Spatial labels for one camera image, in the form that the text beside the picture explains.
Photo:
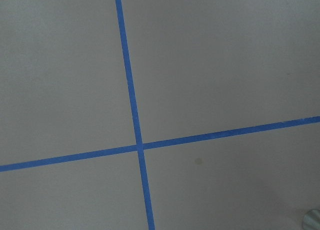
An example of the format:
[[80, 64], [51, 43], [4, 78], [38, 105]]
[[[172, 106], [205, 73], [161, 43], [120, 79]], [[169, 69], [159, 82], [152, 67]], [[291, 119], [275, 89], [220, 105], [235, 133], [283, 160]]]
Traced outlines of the blue tape line crosswise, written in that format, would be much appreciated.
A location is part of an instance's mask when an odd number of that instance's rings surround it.
[[[219, 131], [219, 132], [213, 132], [213, 133], [207, 133], [207, 134], [192, 135], [187, 137], [149, 142], [149, 143], [144, 143], [142, 146], [144, 150], [149, 150], [149, 149], [155, 149], [160, 147], [181, 145], [181, 144], [187, 144], [192, 142], [214, 140], [214, 139], [232, 137], [237, 135], [245, 135], [245, 134], [251, 134], [256, 132], [263, 132], [263, 131], [270, 131], [270, 130], [276, 130], [276, 129], [282, 129], [282, 128], [296, 127], [300, 125], [314, 124], [314, 123], [319, 123], [319, 121], [320, 121], [320, 118], [318, 116], [315, 116], [315, 117], [308, 117], [308, 118], [290, 120], [285, 122], [270, 123], [270, 124], [264, 124], [264, 125], [258, 125], [258, 126], [251, 126], [251, 127]], [[104, 149], [104, 150], [98, 150], [98, 151], [91, 151], [91, 152], [58, 156], [58, 157], [32, 160], [32, 161], [26, 161], [26, 162], [12, 163], [7, 165], [2, 165], [0, 167], [0, 170], [1, 172], [13, 171], [13, 170], [19, 170], [19, 169], [26, 169], [26, 168], [45, 166], [45, 165], [72, 162], [72, 161], [85, 160], [85, 159], [91, 159], [91, 158], [97, 158], [97, 157], [104, 157], [109, 155], [129, 153], [137, 150], [138, 150], [138, 147], [135, 145], [116, 147], [116, 148], [110, 148], [110, 149]]]

